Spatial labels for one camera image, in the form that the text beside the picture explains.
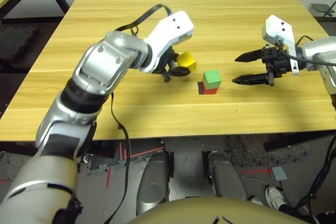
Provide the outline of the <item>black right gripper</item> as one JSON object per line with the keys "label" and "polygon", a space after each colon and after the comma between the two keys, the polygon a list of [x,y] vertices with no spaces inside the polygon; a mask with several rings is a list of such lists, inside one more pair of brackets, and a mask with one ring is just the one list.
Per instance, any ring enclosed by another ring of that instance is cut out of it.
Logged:
{"label": "black right gripper", "polygon": [[283,74],[291,71],[290,60],[286,58],[282,51],[276,47],[264,47],[239,55],[236,62],[252,62],[261,59],[266,66],[266,73],[245,74],[232,79],[232,82],[240,85],[274,85],[276,78],[281,78]]}

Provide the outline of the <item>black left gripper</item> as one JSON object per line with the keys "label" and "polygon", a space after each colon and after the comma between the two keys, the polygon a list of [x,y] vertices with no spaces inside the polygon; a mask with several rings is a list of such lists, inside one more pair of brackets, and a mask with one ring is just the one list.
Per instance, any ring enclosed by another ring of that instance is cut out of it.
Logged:
{"label": "black left gripper", "polygon": [[153,73],[160,74],[164,82],[169,82],[171,80],[171,76],[184,77],[189,75],[191,71],[188,67],[177,66],[177,57],[178,53],[173,49],[173,47],[169,47],[159,59],[159,63],[153,70]]}

